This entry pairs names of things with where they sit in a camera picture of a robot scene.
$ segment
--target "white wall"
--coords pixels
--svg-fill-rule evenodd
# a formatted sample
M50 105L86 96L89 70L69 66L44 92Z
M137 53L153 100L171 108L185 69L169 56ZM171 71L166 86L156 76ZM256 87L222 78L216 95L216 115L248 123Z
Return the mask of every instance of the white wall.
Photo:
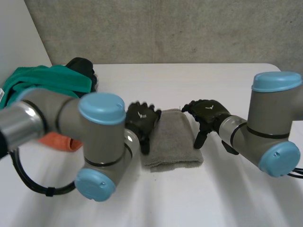
M0 0L0 84L21 66L51 66L23 0Z

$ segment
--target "black cable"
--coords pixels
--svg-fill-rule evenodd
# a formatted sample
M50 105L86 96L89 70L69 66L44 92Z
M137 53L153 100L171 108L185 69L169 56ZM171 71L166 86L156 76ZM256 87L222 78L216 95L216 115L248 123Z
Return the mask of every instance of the black cable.
M301 178L303 179L303 175L295 175L295 174L288 174L289 176L295 177L295 178Z
M295 178L300 178L303 179L303 169L302 168L295 168L292 172L297 173L297 174L288 174L291 177L295 177Z
M19 177L23 181L23 183L32 191L44 194L46 196L52 197L54 195L63 195L66 193L71 192L75 189L74 182L71 182L65 187L62 188L54 188L54 187L48 187L45 188L36 182L34 182L30 177L25 173L22 164L20 162L20 156L19 156L19 149L13 150L9 152L11 159L13 161L13 166L18 173Z

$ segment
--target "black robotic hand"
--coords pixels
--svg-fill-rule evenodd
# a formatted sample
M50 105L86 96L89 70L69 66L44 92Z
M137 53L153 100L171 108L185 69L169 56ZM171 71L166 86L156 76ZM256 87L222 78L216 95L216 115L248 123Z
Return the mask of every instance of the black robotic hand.
M161 117L161 110L154 110L155 106L146 103L131 103L126 113L125 127L133 131L140 142L141 152L150 152L150 134Z
M194 143L195 149L200 149L203 146L210 132L216 131L219 133L220 125L218 123L221 124L220 119L225 119L231 115L221 103L215 100L191 101L182 108L182 112L189 112L193 115L195 121L200 123L200 132ZM223 140L222 144L227 152L235 155L239 154Z

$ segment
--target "light blue joint cap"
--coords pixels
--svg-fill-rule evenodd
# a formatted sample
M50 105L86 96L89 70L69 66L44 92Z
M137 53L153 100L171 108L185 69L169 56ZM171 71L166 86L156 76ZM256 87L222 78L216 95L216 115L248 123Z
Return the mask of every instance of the light blue joint cap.
M300 151L289 141L272 146L261 158L259 169L270 176L284 176L289 174L298 165Z
M75 180L78 191L86 198L97 202L107 200L116 190L114 182L94 169L81 169Z
M16 101L21 101L27 94L31 93L32 91L36 90L45 90L44 88L38 88L38 87L30 87L22 91L16 98Z
M125 104L122 98L111 93L89 93L81 98L78 109L91 122L116 125L125 120Z
M262 72L255 76L251 87L256 92L286 91L302 84L302 76L296 72Z

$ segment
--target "gray robot arm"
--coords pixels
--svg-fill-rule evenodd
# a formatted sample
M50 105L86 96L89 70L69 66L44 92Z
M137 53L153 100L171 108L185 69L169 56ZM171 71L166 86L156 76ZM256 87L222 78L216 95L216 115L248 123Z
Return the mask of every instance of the gray robot arm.
M125 129L123 100L109 93L75 99L45 89L26 90L19 102L0 112L0 129L6 150L50 131L82 141L85 165L75 185L95 201L110 197L140 149L137 136Z
M266 72L255 76L248 120L226 116L220 138L270 176L289 174L300 160L298 147L288 141L292 121L303 120L301 75Z

